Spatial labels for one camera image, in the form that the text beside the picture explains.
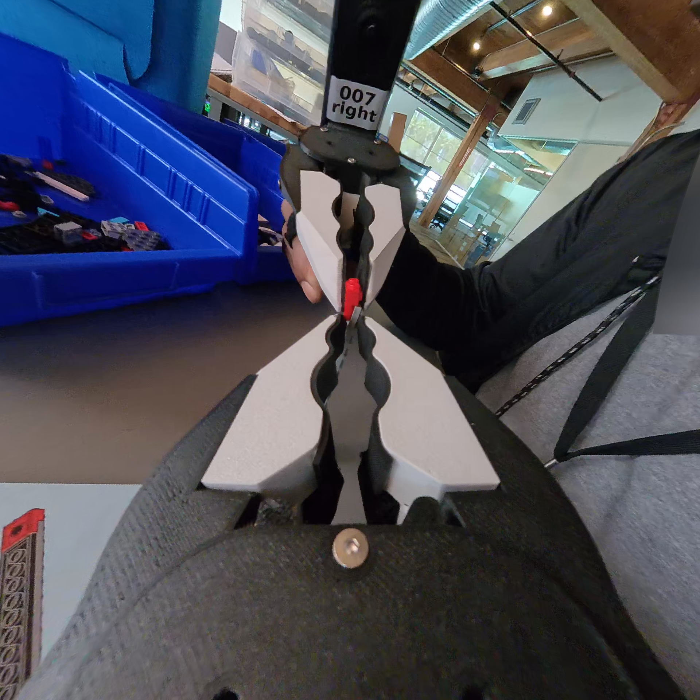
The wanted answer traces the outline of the person's right forearm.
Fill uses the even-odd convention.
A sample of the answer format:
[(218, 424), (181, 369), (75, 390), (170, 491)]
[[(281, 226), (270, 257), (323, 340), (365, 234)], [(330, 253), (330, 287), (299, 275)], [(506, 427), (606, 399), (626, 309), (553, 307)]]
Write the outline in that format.
[(532, 345), (660, 273), (699, 157), (699, 131), (611, 167), (496, 261), (438, 262), (407, 233), (377, 302), (476, 391)]

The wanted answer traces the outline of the stack of clear storage boxes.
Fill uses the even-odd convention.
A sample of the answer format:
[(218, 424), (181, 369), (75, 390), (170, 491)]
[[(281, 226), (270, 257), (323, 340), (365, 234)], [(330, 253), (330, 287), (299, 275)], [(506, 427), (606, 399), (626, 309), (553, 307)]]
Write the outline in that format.
[(232, 84), (302, 126), (318, 125), (334, 1), (244, 1)]

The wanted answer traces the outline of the blue felt bag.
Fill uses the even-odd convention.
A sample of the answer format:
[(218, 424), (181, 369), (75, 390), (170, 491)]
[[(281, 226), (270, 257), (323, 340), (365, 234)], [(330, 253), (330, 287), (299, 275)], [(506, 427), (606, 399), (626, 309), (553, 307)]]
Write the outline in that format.
[(201, 113), (221, 1), (2, 1), (1, 32)]

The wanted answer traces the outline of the silver air duct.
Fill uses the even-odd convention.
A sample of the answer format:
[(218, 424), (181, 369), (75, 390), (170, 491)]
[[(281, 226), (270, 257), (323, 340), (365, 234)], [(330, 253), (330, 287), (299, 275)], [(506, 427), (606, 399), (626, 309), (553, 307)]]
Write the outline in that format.
[(488, 11), (490, 1), (422, 1), (403, 59), (412, 60)]

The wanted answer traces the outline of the pale blue instruction booklet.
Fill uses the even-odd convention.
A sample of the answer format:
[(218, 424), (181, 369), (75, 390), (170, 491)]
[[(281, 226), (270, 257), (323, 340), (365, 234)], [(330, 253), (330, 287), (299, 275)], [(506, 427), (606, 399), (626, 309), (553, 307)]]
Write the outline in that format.
[(1, 484), (1, 698), (22, 697), (137, 485)]

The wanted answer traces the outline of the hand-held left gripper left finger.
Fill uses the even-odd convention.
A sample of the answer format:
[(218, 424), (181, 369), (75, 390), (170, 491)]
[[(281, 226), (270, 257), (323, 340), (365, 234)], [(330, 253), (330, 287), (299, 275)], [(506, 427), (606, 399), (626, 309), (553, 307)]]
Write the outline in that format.
[(337, 387), (347, 322), (330, 316), (255, 375), (202, 485), (299, 506), (330, 524), (344, 484), (326, 406)]

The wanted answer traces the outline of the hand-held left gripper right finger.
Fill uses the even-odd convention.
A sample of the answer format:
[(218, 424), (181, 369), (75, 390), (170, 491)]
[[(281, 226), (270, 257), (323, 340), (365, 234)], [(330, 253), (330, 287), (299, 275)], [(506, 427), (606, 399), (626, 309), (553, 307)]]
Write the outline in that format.
[(500, 478), (442, 372), (374, 319), (362, 316), (357, 336), (376, 405), (367, 519), (401, 524), (420, 498), (497, 489)]

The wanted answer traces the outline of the long grey brick plate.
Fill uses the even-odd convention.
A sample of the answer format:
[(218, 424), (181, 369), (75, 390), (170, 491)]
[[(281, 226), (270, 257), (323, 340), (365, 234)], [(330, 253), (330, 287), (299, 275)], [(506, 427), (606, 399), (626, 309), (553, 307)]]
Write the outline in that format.
[(335, 361), (335, 369), (337, 375), (339, 376), (342, 372), (346, 360), (354, 353), (354, 348), (357, 345), (358, 340), (358, 320), (361, 318), (362, 309), (360, 307), (355, 307), (352, 311), (349, 320), (345, 322), (344, 334), (342, 337), (342, 344), (339, 345), (337, 352), (337, 358)]

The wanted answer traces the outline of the grey desk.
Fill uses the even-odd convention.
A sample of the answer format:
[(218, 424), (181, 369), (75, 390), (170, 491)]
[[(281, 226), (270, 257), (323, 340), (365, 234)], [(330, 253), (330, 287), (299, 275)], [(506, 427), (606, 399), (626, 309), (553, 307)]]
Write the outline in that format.
[(96, 512), (108, 532), (165, 454), (330, 313), (293, 283), (1, 329), (1, 515)]

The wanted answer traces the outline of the black ceiling pole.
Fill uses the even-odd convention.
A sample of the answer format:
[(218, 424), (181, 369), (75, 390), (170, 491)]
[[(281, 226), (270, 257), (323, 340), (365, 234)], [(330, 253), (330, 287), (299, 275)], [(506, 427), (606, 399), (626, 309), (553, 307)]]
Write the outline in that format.
[(541, 44), (541, 42), (539, 42), (539, 40), (536, 39), (530, 31), (524, 29), (520, 23), (514, 19), (512, 14), (507, 13), (494, 1), (490, 1), (489, 5), (491, 9), (493, 9), (503, 18), (504, 22), (515, 28), (515, 30), (518, 30), (520, 34), (523, 35), (525, 40), (529, 41), (530, 44), (535, 46), (540, 53), (542, 53), (553, 63), (553, 65), (560, 68), (571, 80), (579, 85), (584, 92), (588, 93), (588, 95), (597, 100), (599, 103), (603, 101), (603, 98), (590, 85), (580, 79), (573, 70), (568, 68), (567, 65), (565, 65), (557, 56), (555, 56), (548, 48)]

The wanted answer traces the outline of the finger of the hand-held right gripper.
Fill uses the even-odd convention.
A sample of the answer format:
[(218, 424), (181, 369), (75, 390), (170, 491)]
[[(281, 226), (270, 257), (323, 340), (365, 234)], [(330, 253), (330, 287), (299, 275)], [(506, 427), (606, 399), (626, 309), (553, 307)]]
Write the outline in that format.
[(363, 306), (379, 294), (403, 240), (400, 190), (385, 183), (367, 186), (354, 212), (358, 236), (356, 276), (363, 293)]
[(341, 198), (337, 180), (321, 171), (300, 171), (297, 233), (321, 290), (337, 313), (343, 308), (344, 254), (337, 242), (340, 223), (333, 206)]

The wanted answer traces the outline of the blue plastic bin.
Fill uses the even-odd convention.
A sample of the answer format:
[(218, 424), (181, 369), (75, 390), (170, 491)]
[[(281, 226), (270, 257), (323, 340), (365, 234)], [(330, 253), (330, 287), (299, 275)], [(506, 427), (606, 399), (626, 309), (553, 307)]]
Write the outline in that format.
[(150, 124), (160, 127), (188, 153), (205, 162), (193, 180), (223, 209), (240, 219), (210, 228), (239, 255), (233, 279), (239, 284), (292, 279), (282, 247), (258, 246), (258, 215), (280, 231), (282, 194), (278, 177), (285, 144), (237, 125), (196, 115), (169, 101), (97, 74), (110, 97), (125, 102)]
[(206, 162), (65, 61), (1, 35), (1, 154), (64, 162), (99, 193), (90, 215), (143, 221), (171, 249), (1, 255), (1, 325), (206, 291), (239, 255), (211, 228), (240, 223), (193, 180)]

